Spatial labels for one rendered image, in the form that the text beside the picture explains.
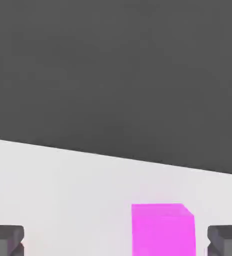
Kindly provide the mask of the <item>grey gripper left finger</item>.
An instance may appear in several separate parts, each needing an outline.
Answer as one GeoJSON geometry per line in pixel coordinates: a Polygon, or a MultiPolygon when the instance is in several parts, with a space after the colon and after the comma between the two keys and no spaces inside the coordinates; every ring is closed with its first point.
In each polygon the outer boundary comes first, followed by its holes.
{"type": "Polygon", "coordinates": [[[25,256],[22,225],[0,225],[0,256],[25,256]]]}

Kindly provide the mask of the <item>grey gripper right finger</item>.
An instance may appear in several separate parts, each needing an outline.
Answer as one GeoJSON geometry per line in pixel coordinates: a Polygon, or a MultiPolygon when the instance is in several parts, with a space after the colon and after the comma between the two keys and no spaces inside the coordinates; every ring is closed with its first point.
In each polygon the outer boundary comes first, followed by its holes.
{"type": "Polygon", "coordinates": [[[210,225],[207,256],[232,256],[232,225],[210,225]]]}

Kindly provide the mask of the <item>small magenta cube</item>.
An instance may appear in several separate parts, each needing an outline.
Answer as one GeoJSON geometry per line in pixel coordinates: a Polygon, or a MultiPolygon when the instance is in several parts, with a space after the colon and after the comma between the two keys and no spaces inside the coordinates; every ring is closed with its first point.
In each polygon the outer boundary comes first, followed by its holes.
{"type": "Polygon", "coordinates": [[[132,256],[196,256],[194,215],[181,203],[131,205],[132,256]]]}

